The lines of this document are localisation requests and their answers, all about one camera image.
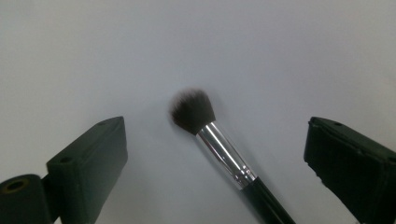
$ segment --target white background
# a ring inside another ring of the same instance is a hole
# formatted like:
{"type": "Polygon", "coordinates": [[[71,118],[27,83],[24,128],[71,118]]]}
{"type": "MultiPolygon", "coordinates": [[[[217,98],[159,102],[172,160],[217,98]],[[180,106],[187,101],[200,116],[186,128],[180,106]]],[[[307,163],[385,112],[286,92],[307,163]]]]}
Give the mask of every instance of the white background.
{"type": "Polygon", "coordinates": [[[168,118],[186,87],[299,224],[355,218],[303,160],[307,122],[396,149],[396,3],[0,0],[0,181],[124,116],[129,160],[97,224],[258,223],[168,118]]]}

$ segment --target screw hole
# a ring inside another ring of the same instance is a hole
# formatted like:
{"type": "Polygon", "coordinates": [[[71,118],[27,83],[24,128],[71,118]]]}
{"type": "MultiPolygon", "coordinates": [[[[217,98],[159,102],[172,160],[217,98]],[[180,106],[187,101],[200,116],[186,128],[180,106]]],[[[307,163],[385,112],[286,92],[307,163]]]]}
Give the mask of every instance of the screw hole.
{"type": "Polygon", "coordinates": [[[70,162],[71,160],[73,160],[73,159],[71,159],[70,157],[64,157],[61,159],[61,163],[67,163],[67,162],[70,162]]]}
{"type": "Polygon", "coordinates": [[[23,189],[24,187],[26,187],[28,183],[29,183],[29,180],[27,180],[27,179],[14,180],[3,188],[3,192],[4,193],[17,192],[17,191],[23,189]]]}

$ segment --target dark brown bristles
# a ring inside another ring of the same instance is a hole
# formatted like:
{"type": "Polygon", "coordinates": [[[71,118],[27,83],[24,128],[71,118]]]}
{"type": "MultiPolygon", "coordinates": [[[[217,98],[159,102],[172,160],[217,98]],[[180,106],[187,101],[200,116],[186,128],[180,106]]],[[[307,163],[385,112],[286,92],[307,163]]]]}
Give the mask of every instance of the dark brown bristles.
{"type": "Polygon", "coordinates": [[[173,122],[194,135],[216,120],[209,97],[202,90],[188,89],[177,94],[171,105],[173,122]]]}

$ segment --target dark green plastic piece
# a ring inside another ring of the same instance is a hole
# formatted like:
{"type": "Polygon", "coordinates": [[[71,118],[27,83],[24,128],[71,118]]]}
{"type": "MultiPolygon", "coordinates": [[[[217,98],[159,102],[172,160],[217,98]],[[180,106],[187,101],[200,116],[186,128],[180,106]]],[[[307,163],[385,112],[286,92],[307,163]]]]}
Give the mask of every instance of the dark green plastic piece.
{"type": "Polygon", "coordinates": [[[312,118],[304,160],[360,223],[394,223],[395,152],[344,124],[312,118]]]}
{"type": "Polygon", "coordinates": [[[47,162],[0,185],[1,224],[92,224],[128,160],[123,117],[97,123],[47,162]]]}
{"type": "Polygon", "coordinates": [[[16,176],[0,185],[0,223],[52,223],[46,193],[38,175],[16,176]]]}
{"type": "Polygon", "coordinates": [[[123,118],[102,121],[47,162],[63,224],[94,223],[128,158],[123,118]]]}

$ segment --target metal ferrule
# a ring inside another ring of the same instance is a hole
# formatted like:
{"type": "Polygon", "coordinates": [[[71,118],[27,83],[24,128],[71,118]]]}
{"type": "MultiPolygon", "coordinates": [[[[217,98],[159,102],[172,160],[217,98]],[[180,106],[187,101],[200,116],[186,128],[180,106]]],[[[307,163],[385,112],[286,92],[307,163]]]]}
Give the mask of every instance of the metal ferrule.
{"type": "Polygon", "coordinates": [[[196,136],[215,156],[220,166],[232,177],[239,189],[243,189],[256,179],[257,176],[219,130],[215,122],[207,124],[196,136]]]}

